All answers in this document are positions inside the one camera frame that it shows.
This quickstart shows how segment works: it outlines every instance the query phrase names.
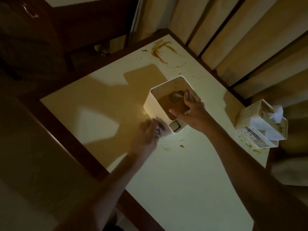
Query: blurred hand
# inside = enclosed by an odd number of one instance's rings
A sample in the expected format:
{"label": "blurred hand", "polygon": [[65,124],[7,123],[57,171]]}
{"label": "blurred hand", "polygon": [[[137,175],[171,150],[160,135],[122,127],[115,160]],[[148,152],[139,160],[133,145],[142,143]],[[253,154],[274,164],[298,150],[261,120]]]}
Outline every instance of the blurred hand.
{"label": "blurred hand", "polygon": [[216,121],[205,110],[204,103],[196,101],[191,92],[185,93],[184,102],[190,108],[190,113],[183,114],[175,109],[170,109],[169,112],[186,122],[190,127],[205,134],[209,125],[215,124]]}
{"label": "blurred hand", "polygon": [[148,119],[139,126],[137,135],[133,138],[128,155],[141,159],[143,162],[156,149],[161,135],[161,126],[156,119]]}

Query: stained tissue box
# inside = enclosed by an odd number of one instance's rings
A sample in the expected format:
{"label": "stained tissue box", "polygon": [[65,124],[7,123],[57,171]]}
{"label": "stained tissue box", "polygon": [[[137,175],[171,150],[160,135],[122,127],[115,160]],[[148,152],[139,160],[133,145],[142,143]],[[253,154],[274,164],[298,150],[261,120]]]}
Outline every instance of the stained tissue box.
{"label": "stained tissue box", "polygon": [[184,103],[184,94],[188,90],[191,91],[192,96],[197,101],[200,101],[200,98],[183,76],[178,76],[150,89],[143,108],[151,118],[156,118],[164,125],[166,128],[165,136],[179,133],[187,126],[184,121],[169,113],[169,109],[177,109],[181,113],[189,112],[189,107]]}
{"label": "stained tissue box", "polygon": [[282,117],[275,123],[270,117],[275,110],[265,100],[244,108],[235,129],[256,148],[278,147],[280,140],[287,139],[288,121]]}

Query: drawer handle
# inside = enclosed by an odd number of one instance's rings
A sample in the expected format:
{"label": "drawer handle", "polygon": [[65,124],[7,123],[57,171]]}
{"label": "drawer handle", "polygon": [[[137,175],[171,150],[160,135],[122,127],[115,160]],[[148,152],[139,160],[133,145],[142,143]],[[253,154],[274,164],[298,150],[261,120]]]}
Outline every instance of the drawer handle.
{"label": "drawer handle", "polygon": [[23,3],[23,4],[22,4],[22,7],[25,9],[26,13],[27,13],[28,15],[30,15],[31,18],[38,18],[38,17],[39,17],[37,14],[34,14],[34,15],[33,15],[33,14],[31,14],[31,13],[28,11],[26,3]]}

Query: left hand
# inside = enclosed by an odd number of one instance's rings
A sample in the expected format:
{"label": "left hand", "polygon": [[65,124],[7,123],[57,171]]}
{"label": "left hand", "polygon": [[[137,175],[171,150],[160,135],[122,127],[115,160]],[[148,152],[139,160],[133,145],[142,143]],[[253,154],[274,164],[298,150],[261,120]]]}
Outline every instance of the left hand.
{"label": "left hand", "polygon": [[133,138],[129,156],[145,162],[156,149],[162,129],[156,119],[148,119],[139,126],[137,135]]}

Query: wooden table frame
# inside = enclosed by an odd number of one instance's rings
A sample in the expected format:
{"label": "wooden table frame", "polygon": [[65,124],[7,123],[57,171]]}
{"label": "wooden table frame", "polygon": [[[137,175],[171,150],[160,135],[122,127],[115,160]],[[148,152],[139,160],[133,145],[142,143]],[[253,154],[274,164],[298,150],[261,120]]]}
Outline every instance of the wooden table frame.
{"label": "wooden table frame", "polygon": [[[98,182],[101,182],[109,172],[98,162],[97,159],[73,136],[67,128],[41,103],[40,99],[69,85],[70,83],[162,38],[170,35],[191,56],[194,57],[211,75],[213,75],[230,93],[232,93],[244,105],[244,100],[230,89],[228,85],[213,72],[192,50],[185,46],[169,29],[161,29],[153,36],[141,40],[134,45],[122,49],[110,56],[94,62],[84,71],[69,73],[67,76],[49,83],[45,87],[20,97],[23,105],[28,109],[34,119],[66,150],[66,152],[81,164]],[[117,208],[134,224],[140,231],[164,231],[164,229],[152,218],[150,214],[125,190],[118,201]]]}

